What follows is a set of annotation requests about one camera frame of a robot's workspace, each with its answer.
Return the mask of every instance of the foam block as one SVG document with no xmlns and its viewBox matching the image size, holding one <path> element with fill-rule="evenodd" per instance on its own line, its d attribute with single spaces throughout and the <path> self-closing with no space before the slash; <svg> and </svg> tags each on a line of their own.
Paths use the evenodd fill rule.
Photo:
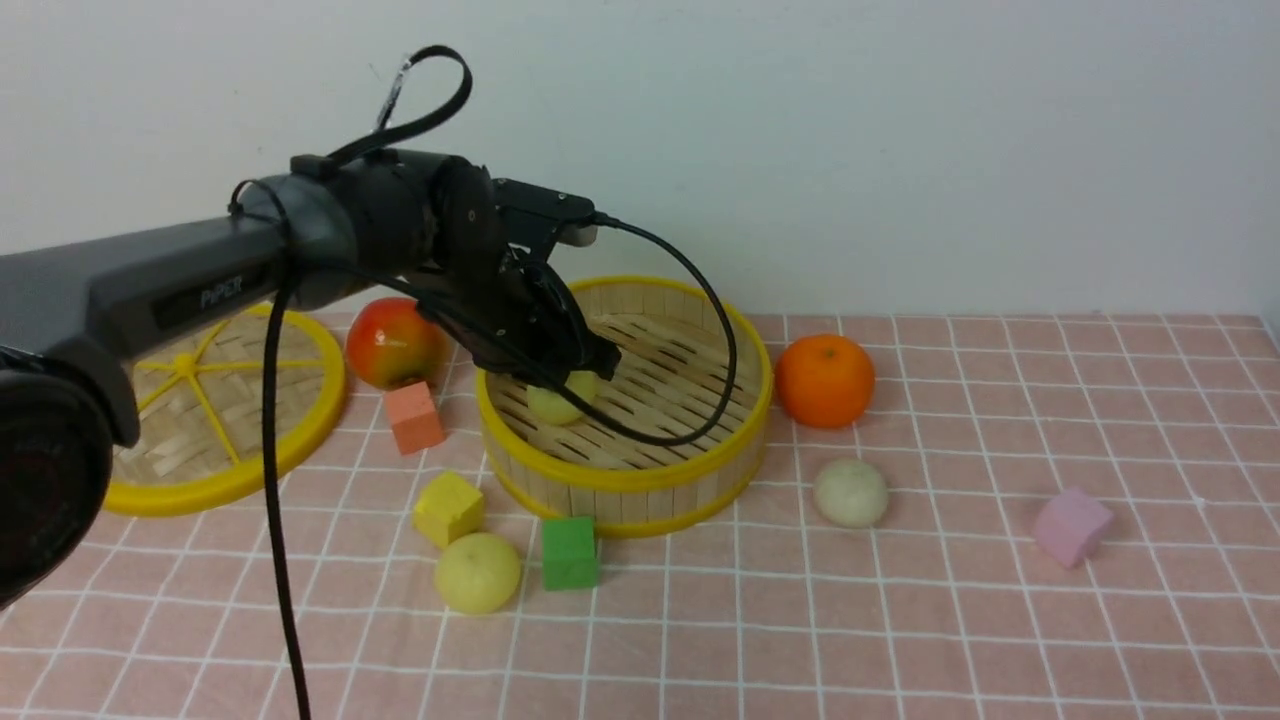
<svg viewBox="0 0 1280 720">
<path fill-rule="evenodd" d="M 433 478 L 413 503 L 413 527 L 440 550 L 481 525 L 484 493 L 453 471 Z"/>
<path fill-rule="evenodd" d="M 599 582 L 595 521 L 588 516 L 543 520 L 543 588 L 585 589 Z"/>
<path fill-rule="evenodd" d="M 1088 557 L 1106 534 L 1115 514 L 1079 488 L 1048 501 L 1036 519 L 1037 544 L 1066 568 Z"/>
<path fill-rule="evenodd" d="M 444 425 L 426 383 L 388 392 L 383 397 L 383 409 L 401 455 L 412 455 L 444 442 Z"/>
</svg>

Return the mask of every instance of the orange cube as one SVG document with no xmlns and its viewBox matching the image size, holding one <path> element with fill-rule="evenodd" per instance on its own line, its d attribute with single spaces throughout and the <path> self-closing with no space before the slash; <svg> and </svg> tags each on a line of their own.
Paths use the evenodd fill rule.
<svg viewBox="0 0 1280 720">
<path fill-rule="evenodd" d="M 426 383 L 388 392 L 383 397 L 383 407 L 401 455 L 412 455 L 444 442 L 444 427 Z"/>
</svg>

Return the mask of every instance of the black strap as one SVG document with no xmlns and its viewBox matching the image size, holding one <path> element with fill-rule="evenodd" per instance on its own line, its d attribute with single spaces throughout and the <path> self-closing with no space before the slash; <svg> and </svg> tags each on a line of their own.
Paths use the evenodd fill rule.
<svg viewBox="0 0 1280 720">
<path fill-rule="evenodd" d="M 449 58 L 462 65 L 462 83 L 453 94 L 453 97 L 451 97 L 444 105 L 440 105 L 435 110 L 416 120 L 407 122 L 402 126 L 378 129 L 365 137 L 361 137 L 360 140 L 343 145 L 329 154 L 330 160 L 338 165 L 346 165 L 347 163 L 351 163 L 367 152 L 372 152 L 374 150 L 381 150 L 397 142 L 403 142 L 426 133 L 458 114 L 458 110 L 461 110 L 462 106 L 467 104 L 467 99 L 471 97 L 471 68 L 467 67 L 462 55 L 452 47 L 447 47 L 444 45 L 431 45 L 413 53 L 408 59 L 408 67 L 413 67 L 428 58 Z"/>
</svg>

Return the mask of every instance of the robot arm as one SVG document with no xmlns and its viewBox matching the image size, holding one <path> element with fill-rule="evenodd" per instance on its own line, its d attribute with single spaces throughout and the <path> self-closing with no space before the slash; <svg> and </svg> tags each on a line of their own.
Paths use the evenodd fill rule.
<svg viewBox="0 0 1280 720">
<path fill-rule="evenodd" d="M 545 265 L 557 242 L 590 242 L 589 200 L 494 182 L 430 152 L 292 165 L 248 183 L 221 218 L 0 258 L 0 609 L 79 543 L 113 446 L 138 441 L 133 361 L 270 299 L 291 264 L 408 278 L 435 299 L 420 311 L 486 370 L 525 375 L 504 351 L 516 348 L 561 382 L 584 369 L 612 377 L 617 347 L 586 328 Z M 366 287 L 310 270 L 291 306 L 319 309 Z"/>
</svg>

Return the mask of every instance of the white round fruit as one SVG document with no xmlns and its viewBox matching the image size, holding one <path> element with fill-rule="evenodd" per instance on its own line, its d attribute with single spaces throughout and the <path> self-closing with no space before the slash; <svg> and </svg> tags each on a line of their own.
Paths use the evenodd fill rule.
<svg viewBox="0 0 1280 720">
<path fill-rule="evenodd" d="M 595 395 L 599 391 L 599 378 L 590 370 L 573 372 L 568 374 L 564 387 L 573 391 L 575 395 L 588 404 L 591 404 L 595 401 Z M 525 391 L 525 402 L 529 404 L 529 411 L 534 416 L 552 425 L 567 425 L 582 416 L 581 410 L 573 407 L 570 401 L 561 397 L 561 393 L 554 389 L 529 386 Z"/>
<path fill-rule="evenodd" d="M 836 525 L 870 528 L 888 510 L 888 486 L 879 470 L 861 460 L 833 460 L 814 479 L 813 502 Z"/>
</svg>

